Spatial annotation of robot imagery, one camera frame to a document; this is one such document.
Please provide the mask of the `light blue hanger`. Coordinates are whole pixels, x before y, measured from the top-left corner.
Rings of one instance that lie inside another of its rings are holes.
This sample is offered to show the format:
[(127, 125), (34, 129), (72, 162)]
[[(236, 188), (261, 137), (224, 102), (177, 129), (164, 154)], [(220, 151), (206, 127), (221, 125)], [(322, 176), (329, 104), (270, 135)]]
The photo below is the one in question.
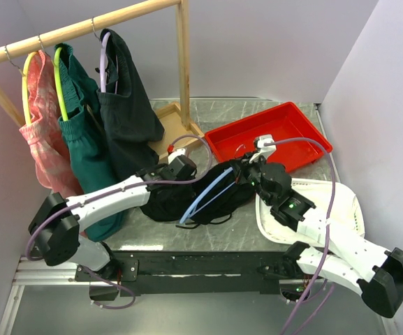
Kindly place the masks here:
[(254, 197), (252, 187), (242, 178), (238, 158), (216, 164), (193, 184), (193, 190), (196, 198), (179, 220), (181, 228), (224, 223)]

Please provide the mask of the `black shorts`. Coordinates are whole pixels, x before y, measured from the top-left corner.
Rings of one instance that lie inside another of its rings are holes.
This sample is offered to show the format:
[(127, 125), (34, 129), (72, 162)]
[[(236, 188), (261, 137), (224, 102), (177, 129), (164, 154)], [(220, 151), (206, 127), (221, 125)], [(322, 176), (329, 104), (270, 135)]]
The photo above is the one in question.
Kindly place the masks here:
[(152, 191), (149, 202), (141, 206), (142, 213), (156, 222), (179, 221), (196, 198), (193, 184), (157, 186)]

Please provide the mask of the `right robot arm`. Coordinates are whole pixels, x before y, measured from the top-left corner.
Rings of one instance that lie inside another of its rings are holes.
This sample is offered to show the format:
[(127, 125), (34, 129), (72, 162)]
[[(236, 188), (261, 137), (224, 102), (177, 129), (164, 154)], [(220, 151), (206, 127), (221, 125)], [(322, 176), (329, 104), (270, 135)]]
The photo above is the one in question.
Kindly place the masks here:
[(282, 164), (246, 155), (239, 160), (239, 173), (264, 202), (272, 221), (313, 241), (296, 241), (287, 250), (283, 267), (288, 276), (320, 276), (359, 294), (380, 316), (395, 316), (403, 302), (403, 250), (373, 244), (329, 217), (293, 189)]

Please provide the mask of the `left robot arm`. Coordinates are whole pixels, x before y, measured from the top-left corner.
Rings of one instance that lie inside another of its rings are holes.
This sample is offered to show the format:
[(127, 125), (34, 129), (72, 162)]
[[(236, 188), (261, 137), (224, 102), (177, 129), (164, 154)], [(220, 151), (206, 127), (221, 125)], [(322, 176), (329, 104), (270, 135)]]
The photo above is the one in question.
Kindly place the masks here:
[(67, 199), (59, 193), (49, 195), (29, 226), (31, 239), (46, 265), (53, 267), (73, 262), (90, 269), (106, 281), (118, 265), (106, 244), (83, 237), (82, 232), (115, 214), (146, 205), (159, 191), (188, 186), (196, 175), (196, 164), (184, 154), (169, 164), (142, 169), (124, 181), (85, 195)]

